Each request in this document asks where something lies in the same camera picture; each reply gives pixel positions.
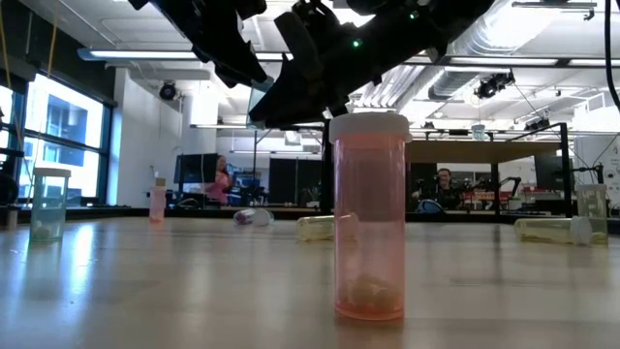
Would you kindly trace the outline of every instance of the security camera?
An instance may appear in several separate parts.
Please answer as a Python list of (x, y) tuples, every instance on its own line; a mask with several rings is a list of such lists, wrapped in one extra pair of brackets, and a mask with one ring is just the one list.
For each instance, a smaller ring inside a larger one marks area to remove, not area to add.
[(179, 97), (174, 81), (166, 81), (159, 90), (159, 97), (164, 101), (174, 101)]

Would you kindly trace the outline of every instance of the desk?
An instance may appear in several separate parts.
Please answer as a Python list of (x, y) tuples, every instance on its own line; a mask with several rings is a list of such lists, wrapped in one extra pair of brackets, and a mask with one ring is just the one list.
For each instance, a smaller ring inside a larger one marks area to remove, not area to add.
[(412, 141), (407, 161), (418, 164), (499, 164), (528, 156), (555, 154), (559, 142)]
[[(559, 127), (560, 142), (524, 142), (521, 139), (536, 133)], [(571, 170), (569, 158), (568, 128), (566, 123), (553, 124), (506, 142), (480, 141), (412, 141), (407, 144), (405, 158), (410, 163), (461, 163), (490, 164), (491, 181), (494, 187), (495, 214), (500, 215), (499, 164), (524, 157), (554, 154), (562, 150), (562, 178), (564, 181), (563, 211), (566, 217), (573, 217), (571, 203)]]
[(294, 222), (68, 223), (0, 232), (1, 348), (617, 348), (618, 239), (522, 244), (510, 226), (410, 224), (401, 323), (337, 320), (333, 242)]

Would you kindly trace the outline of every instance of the white wall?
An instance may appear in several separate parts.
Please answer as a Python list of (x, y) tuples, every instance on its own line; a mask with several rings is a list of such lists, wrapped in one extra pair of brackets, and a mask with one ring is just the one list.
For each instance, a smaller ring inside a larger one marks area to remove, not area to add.
[(217, 130), (190, 128), (193, 122), (203, 114), (204, 107), (195, 103), (199, 97), (187, 96), (183, 98), (183, 133), (181, 147), (185, 154), (209, 154), (216, 152)]
[(148, 207), (154, 172), (173, 188), (174, 149), (181, 144), (182, 115), (129, 78), (116, 72), (112, 116), (108, 203)]

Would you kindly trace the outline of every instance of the man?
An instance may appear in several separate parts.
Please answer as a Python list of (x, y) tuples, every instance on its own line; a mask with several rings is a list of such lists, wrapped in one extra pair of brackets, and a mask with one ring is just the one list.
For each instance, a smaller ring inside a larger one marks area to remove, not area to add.
[(457, 209), (461, 205), (460, 194), (452, 188), (452, 172), (449, 169), (439, 169), (435, 177), (435, 185), (430, 191), (418, 190), (412, 197), (414, 199), (430, 199), (437, 202), (444, 209)]

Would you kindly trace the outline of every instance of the person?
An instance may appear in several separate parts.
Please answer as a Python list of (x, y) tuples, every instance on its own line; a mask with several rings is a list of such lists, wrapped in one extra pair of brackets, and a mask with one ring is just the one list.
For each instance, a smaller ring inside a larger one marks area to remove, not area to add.
[(461, 196), (452, 187), (452, 172), (442, 168), (437, 171), (436, 185), (430, 193), (423, 194), (421, 190), (415, 192), (414, 199), (430, 199), (437, 202), (444, 209), (457, 209), (461, 206)]
[(231, 175), (226, 171), (226, 157), (220, 155), (217, 158), (217, 167), (215, 170), (215, 181), (206, 183), (204, 186), (204, 194), (207, 198), (219, 202), (221, 205), (228, 203), (228, 195), (226, 191), (232, 186)]

